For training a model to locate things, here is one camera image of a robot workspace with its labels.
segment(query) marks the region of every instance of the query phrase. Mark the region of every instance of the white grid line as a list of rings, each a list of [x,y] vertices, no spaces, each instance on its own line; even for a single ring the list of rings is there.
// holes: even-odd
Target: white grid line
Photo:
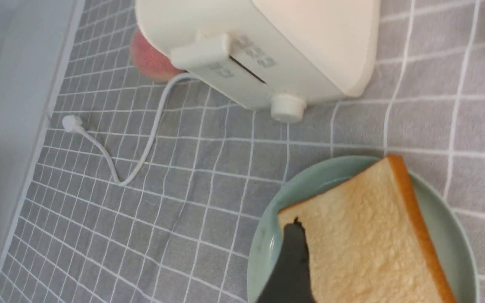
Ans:
[[[228,119],[228,117],[229,117],[229,108],[226,110],[226,118],[224,120],[224,139],[222,140],[222,143],[220,145],[220,150],[218,151],[218,155],[216,156],[216,161],[214,161],[213,171],[216,171],[218,161],[220,160],[220,157],[222,156],[222,150],[224,149],[225,139],[227,137],[227,119]],[[198,245],[196,245],[196,252],[194,254],[194,263],[192,264],[192,270],[190,271],[190,276],[194,275],[194,270],[196,269],[196,263],[198,263],[198,254],[200,253],[200,243],[202,243],[202,235],[203,235],[203,230],[205,229],[205,221],[207,219],[208,210],[209,210],[210,205],[211,205],[211,197],[212,197],[213,183],[214,183],[213,181],[214,181],[214,173],[211,174],[211,182],[210,182],[210,187],[209,187],[207,205],[205,206],[205,213],[203,214],[202,227],[200,228],[200,236],[198,237],[199,242],[198,242]],[[190,283],[187,285],[187,289],[186,289],[185,294],[184,294],[183,302],[185,302],[187,300],[189,289],[190,289]]]
[[[334,157],[334,118],[336,117],[336,113],[338,112],[338,108],[340,106],[340,102],[336,102],[334,106],[333,114],[330,117],[330,157]]]
[[[252,139],[254,139],[254,130],[256,128],[256,112],[252,113]],[[250,158],[248,159],[248,172],[246,173],[246,180],[244,183],[244,189],[242,190],[242,196],[240,200],[240,205],[239,205],[239,213],[243,212],[243,206],[244,206],[244,198],[246,197],[246,189],[248,188],[248,180],[250,179],[250,170],[252,169],[252,157],[254,155],[254,141],[250,144]],[[235,248],[235,241],[237,240],[237,231],[239,230],[239,222],[240,222],[241,216],[237,215],[237,222],[235,223],[235,232],[233,232],[233,240],[231,241],[231,246],[229,248],[230,252],[234,251]],[[226,276],[227,276],[227,270],[229,269],[229,261],[231,260],[231,255],[230,253],[227,256],[227,262],[226,262],[226,268],[224,269],[224,276],[222,278],[222,283],[220,288],[224,289],[224,284],[226,282]],[[218,300],[217,303],[220,303],[220,298],[222,296],[219,294],[218,295]]]
[[[480,10],[480,0],[475,3],[475,9],[473,12],[473,24],[471,27],[471,33],[469,36],[469,43],[464,54],[464,60],[461,64],[460,83],[458,84],[458,92],[456,100],[454,100],[454,108],[452,110],[452,122],[450,124],[450,138],[448,142],[448,167],[447,178],[445,183],[445,192],[443,194],[445,201],[448,201],[448,192],[450,191],[450,184],[452,182],[452,169],[454,165],[454,139],[456,138],[456,126],[458,124],[458,111],[460,109],[461,94],[464,89],[465,75],[467,72],[467,66],[469,65],[469,56],[471,53],[471,47],[477,34],[478,15]]]
[[[101,210],[111,211],[112,213],[115,213],[115,215],[121,215],[121,216],[123,216],[125,218],[129,218],[129,219],[132,219],[134,221],[140,222],[142,224],[146,224],[147,226],[151,226],[153,228],[157,228],[157,229],[160,229],[162,231],[169,232],[170,234],[174,234],[176,236],[179,236],[179,237],[184,238],[184,239],[187,239],[187,240],[191,240],[193,242],[196,242],[197,241],[197,239],[191,238],[189,236],[185,236],[183,234],[179,234],[179,233],[177,233],[175,231],[172,231],[170,229],[167,229],[167,228],[164,228],[164,227],[161,227],[161,226],[156,226],[154,224],[151,224],[150,222],[147,222],[147,221],[144,221],[142,219],[138,219],[138,218],[132,217],[131,215],[127,215],[125,213],[120,213],[120,211],[115,211],[113,209],[110,209],[109,207],[106,207],[106,206],[103,206],[103,205],[96,205],[93,202],[90,202],[90,201],[87,201],[85,199],[79,198],[79,197],[74,196],[72,194],[68,194],[65,191],[62,191],[62,190],[59,190],[59,189],[55,189],[55,188],[51,188],[49,186],[46,186],[45,184],[40,184],[39,183],[39,185],[44,186],[44,187],[49,188],[49,189],[52,189],[52,190],[54,190],[56,192],[59,192],[61,194],[65,194],[65,195],[67,195],[69,197],[72,197],[72,198],[78,199],[80,201],[83,201],[83,202],[87,203],[88,205],[94,205],[94,206],[100,208]],[[26,199],[26,200],[29,201],[29,202],[31,202],[31,203],[35,203],[36,205],[39,205],[39,207],[42,207],[44,209],[47,209],[48,211],[51,211],[52,213],[55,213],[56,215],[65,217],[64,215],[61,215],[60,213],[56,213],[56,211],[53,211],[52,209],[49,209],[48,207],[45,207],[44,205],[40,205],[39,203],[37,203],[35,201],[31,201],[30,199]],[[204,205],[201,205],[200,203],[195,203],[195,202],[181,202],[181,203],[188,203],[189,205],[196,205],[196,206],[204,207]],[[209,207],[209,208],[210,209],[217,210],[217,211],[223,211],[224,213],[229,213],[231,215],[238,215],[238,213],[235,212],[235,211],[228,211],[228,210],[224,210],[224,209],[219,209],[218,207]],[[257,217],[252,216],[252,215],[246,215],[246,214],[243,214],[243,213],[241,214],[241,217],[247,217],[247,218],[251,218],[251,219],[259,219]],[[78,224],[79,226],[84,227],[82,224],[80,224],[78,222],[75,222],[75,223]],[[212,243],[208,243],[208,242],[206,242],[206,244],[209,245],[209,246],[212,246],[212,247],[214,247],[216,249],[219,249],[219,250],[222,250],[222,251],[225,251],[225,252],[229,253],[229,250],[227,250],[227,249],[225,249],[225,248],[223,248],[221,246],[218,246],[218,245],[215,245],[215,244],[212,244]],[[243,254],[237,254],[237,255],[239,257],[248,259],[248,256],[247,255],[243,255]]]
[[[282,185],[284,185],[286,182],[287,182],[287,173],[289,171],[289,160],[290,160],[290,148],[289,148],[289,144],[290,144],[290,138],[289,138],[289,124],[287,125],[287,127],[285,127],[285,149],[286,149],[286,153],[285,153],[285,169],[283,171],[283,178],[282,178]]]
[[[51,213],[54,213],[55,215],[57,215],[57,216],[58,216],[58,218],[59,218],[59,217],[66,218],[66,217],[64,217],[63,215],[60,215],[59,213],[56,213],[55,211],[52,211],[51,209],[46,208],[46,207],[45,207],[45,206],[43,206],[43,205],[40,205],[40,207],[42,207],[42,208],[44,208],[44,209],[46,209],[46,210],[50,211]],[[23,219],[25,222],[28,222],[29,224],[31,224],[32,226],[36,226],[37,228],[39,228],[39,227],[38,227],[36,224],[34,224],[34,223],[32,223],[31,221],[29,221],[29,219],[24,218],[24,217],[21,217],[21,218],[22,218],[22,219]],[[73,223],[75,223],[77,226],[79,226],[79,227],[81,227],[81,228],[83,228],[83,229],[85,229],[85,230],[88,230],[89,232],[91,232],[91,234],[96,234],[97,236],[100,236],[100,237],[102,237],[102,238],[104,238],[104,239],[108,240],[109,242],[110,242],[110,241],[111,241],[111,242],[116,242],[115,240],[111,239],[110,237],[105,236],[105,235],[103,235],[103,234],[101,234],[101,233],[99,233],[99,232],[96,232],[96,231],[94,230],[95,228],[93,228],[93,229],[88,228],[88,227],[84,226],[83,224],[80,224],[79,222],[73,221],[71,218],[66,218],[66,219],[68,219],[68,220],[69,220],[69,222],[73,222]],[[175,234],[175,235],[177,235],[177,236],[179,236],[179,237],[182,237],[182,238],[185,238],[185,239],[188,239],[188,240],[192,240],[192,241],[194,241],[194,242],[196,241],[196,240],[195,240],[195,239],[193,239],[193,238],[190,238],[190,237],[187,237],[187,236],[183,236],[183,235],[181,235],[181,234],[177,234],[177,233],[175,233],[175,232],[172,232],[172,231],[170,231],[170,230],[168,230],[168,229],[161,228],[161,227],[159,227],[159,226],[154,226],[154,228],[158,228],[158,229],[164,230],[164,231],[166,231],[166,232],[170,232],[170,234]],[[59,238],[57,238],[57,237],[56,237],[54,234],[50,234],[49,232],[46,232],[46,231],[44,231],[44,230],[43,230],[43,232],[45,232],[46,234],[50,235],[50,236],[51,236],[51,240],[52,240],[52,241],[54,241],[54,240],[55,240],[55,241],[59,242],[60,244],[67,246],[68,248],[72,249],[74,253],[77,253],[77,254],[81,255],[81,256],[82,256],[82,257],[84,257],[86,260],[91,261],[91,262],[92,262],[92,263],[94,263],[95,265],[99,266],[101,269],[106,270],[106,271],[107,271],[107,272],[109,272],[110,274],[112,274],[112,275],[116,276],[117,278],[119,278],[119,279],[121,279],[121,280],[123,280],[123,281],[127,282],[128,284],[134,285],[132,282],[129,282],[129,281],[128,281],[128,280],[126,280],[125,278],[122,278],[122,277],[118,276],[118,274],[117,274],[117,273],[114,273],[113,271],[109,270],[109,269],[108,269],[108,268],[106,268],[104,265],[101,265],[100,263],[98,263],[97,261],[93,260],[92,258],[87,257],[87,255],[88,255],[88,253],[89,253],[89,250],[91,249],[91,242],[89,243],[89,247],[88,247],[88,249],[87,249],[87,253],[83,254],[83,253],[81,253],[80,251],[78,251],[77,249],[75,249],[74,247],[70,246],[69,244],[67,244],[67,243],[65,243],[64,241],[62,241],[62,240],[60,240]],[[29,246],[29,244],[28,244],[28,243],[25,243],[25,241],[23,241],[21,238],[19,238],[19,240],[20,240],[21,242],[23,242],[23,243],[24,243],[24,244],[25,244],[27,247],[31,247],[31,246]],[[208,245],[208,246],[212,246],[212,247],[214,247],[214,248],[216,248],[216,249],[221,249],[221,250],[224,250],[224,251],[226,251],[226,250],[227,250],[227,249],[224,249],[223,247],[219,247],[219,246],[216,246],[216,245],[214,245],[214,244],[210,244],[210,243],[206,243],[206,245]],[[125,248],[125,250],[128,250],[128,251],[131,251],[131,252],[133,252],[133,253],[136,253],[137,255],[140,255],[141,257],[144,257],[145,259],[148,259],[149,261],[154,262],[154,263],[155,263],[156,265],[158,265],[158,267],[160,267],[160,268],[165,268],[165,269],[167,269],[167,270],[170,270],[170,271],[176,272],[176,273],[178,273],[178,274],[181,274],[181,275],[183,275],[183,276],[186,276],[186,278],[191,278],[192,280],[196,280],[197,282],[204,283],[204,284],[206,284],[207,286],[209,286],[209,287],[211,287],[211,288],[214,288],[214,289],[216,289],[216,290],[220,290],[220,288],[218,288],[217,286],[214,286],[214,285],[212,285],[212,284],[209,284],[208,282],[202,281],[202,280],[200,280],[199,278],[196,278],[196,277],[194,277],[194,276],[190,276],[189,274],[186,274],[186,273],[181,272],[181,271],[179,271],[179,270],[176,270],[176,269],[173,269],[173,268],[171,268],[171,267],[167,267],[167,266],[165,266],[165,265],[162,265],[162,264],[161,264],[161,263],[159,263],[158,261],[154,260],[152,257],[149,257],[148,255],[146,255],[146,254],[144,254],[144,253],[141,253],[141,252],[139,252],[139,251],[137,251],[137,250],[135,250],[135,249],[132,249],[131,247],[128,247],[128,246],[125,246],[125,245],[123,245],[123,247]],[[33,249],[33,251],[35,251],[36,253],[39,253],[39,252],[38,252],[36,249],[34,249],[34,248],[32,248],[32,247],[31,247],[31,249]],[[234,255],[237,255],[237,257],[242,257],[242,258],[246,258],[246,259],[248,259],[248,257],[247,257],[247,256],[244,256],[244,255],[241,255],[241,254],[236,254],[236,253],[234,253]],[[48,257],[47,257],[47,256],[44,256],[44,255],[42,255],[42,256],[43,256],[43,258],[46,258],[46,261],[48,261],[49,263],[52,263],[54,266],[56,266],[56,264],[54,264],[52,261],[50,261],[50,260],[48,259]],[[231,296],[231,297],[238,298],[236,295],[233,295],[233,294],[231,294],[231,293],[224,292],[224,291],[223,291],[223,293],[225,293],[226,295],[229,295],[229,296]]]
[[[423,8],[416,8],[414,10],[414,15],[426,15],[429,13],[435,13],[435,12],[441,12],[441,11],[447,11],[453,8],[460,8],[462,6],[468,6],[471,4],[474,4],[475,0],[456,0],[456,1],[450,1],[446,2],[443,4],[435,4],[432,6],[426,6]],[[391,15],[386,15],[384,17],[381,17],[379,19],[380,23],[387,23],[390,21],[396,21],[399,19],[406,19],[407,17],[410,16],[409,12],[401,12],[401,13],[395,13]]]
[[[400,77],[398,78],[398,83],[396,83],[396,88],[394,89],[394,93],[392,94],[392,98],[389,101],[389,104],[388,104],[388,106],[386,108],[386,112],[385,112],[385,121],[383,123],[383,125],[384,125],[383,126],[383,148],[384,148],[385,154],[388,151],[387,148],[388,148],[390,111],[392,110],[392,105],[394,104],[394,101],[396,100],[396,97],[398,96],[398,92],[400,91],[400,87],[402,86],[402,80],[403,80],[403,77],[404,77],[404,74],[405,74],[405,69],[406,69],[407,63],[408,63],[409,43],[410,43],[411,33],[413,31],[415,3],[416,3],[416,0],[411,0],[408,33],[407,33],[407,37],[405,39],[405,44],[404,44],[404,54],[403,54],[403,59],[402,59],[402,69],[400,71]]]

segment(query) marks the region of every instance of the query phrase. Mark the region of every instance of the bread slice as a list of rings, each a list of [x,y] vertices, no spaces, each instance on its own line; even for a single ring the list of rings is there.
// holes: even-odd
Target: bread slice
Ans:
[[[278,213],[306,230],[317,303],[456,303],[402,157]]]

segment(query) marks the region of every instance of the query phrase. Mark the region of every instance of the plate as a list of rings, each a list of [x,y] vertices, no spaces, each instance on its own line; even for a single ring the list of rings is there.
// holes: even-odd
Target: plate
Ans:
[[[282,244],[277,213],[352,178],[379,161],[375,157],[347,156],[317,163],[300,172],[272,199],[258,223],[248,259],[248,301],[254,303],[277,261]],[[437,192],[416,174],[411,183],[420,211],[437,251],[441,267],[458,303],[479,303],[477,267],[466,234]]]

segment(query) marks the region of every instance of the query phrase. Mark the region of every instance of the power cord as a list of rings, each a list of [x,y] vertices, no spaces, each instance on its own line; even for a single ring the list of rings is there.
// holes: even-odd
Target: power cord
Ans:
[[[138,174],[140,171],[141,167],[145,163],[145,160],[147,156],[149,155],[149,152],[151,151],[152,148],[152,143],[155,140],[156,136],[156,131],[158,130],[158,125],[160,124],[160,117],[162,116],[162,109],[164,109],[164,105],[166,103],[166,100],[168,98],[168,95],[173,88],[173,85],[175,83],[184,80],[184,79],[198,79],[198,77],[190,74],[190,73],[183,73],[179,74],[173,79],[171,79],[167,84],[166,87],[164,88],[164,91],[162,92],[162,95],[160,96],[160,103],[158,104],[158,110],[156,111],[155,115],[155,121],[152,125],[151,129],[151,134],[149,135],[149,139],[147,140],[147,145],[145,146],[145,150],[143,150],[142,156],[140,158],[140,161],[138,161],[136,167],[132,171],[132,173],[123,181],[119,179],[119,176],[117,175],[117,171],[115,171],[115,165],[113,164],[112,157],[110,157],[108,151],[102,144],[100,144],[95,138],[93,138],[91,135],[89,135],[85,129],[83,128],[82,121],[80,117],[76,115],[67,115],[63,117],[62,123],[63,127],[65,128],[65,131],[68,133],[78,133],[83,135],[87,140],[91,141],[99,150],[102,152],[102,155],[104,155],[104,158],[106,158],[106,161],[108,162],[108,167],[112,173],[112,178],[115,182],[115,184],[119,186],[127,186]]]

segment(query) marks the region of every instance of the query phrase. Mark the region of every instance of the toaster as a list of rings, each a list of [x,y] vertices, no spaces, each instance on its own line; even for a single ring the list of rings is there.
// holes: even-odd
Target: toaster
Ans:
[[[286,123],[360,96],[375,65],[380,0],[136,0],[143,36],[246,109]]]

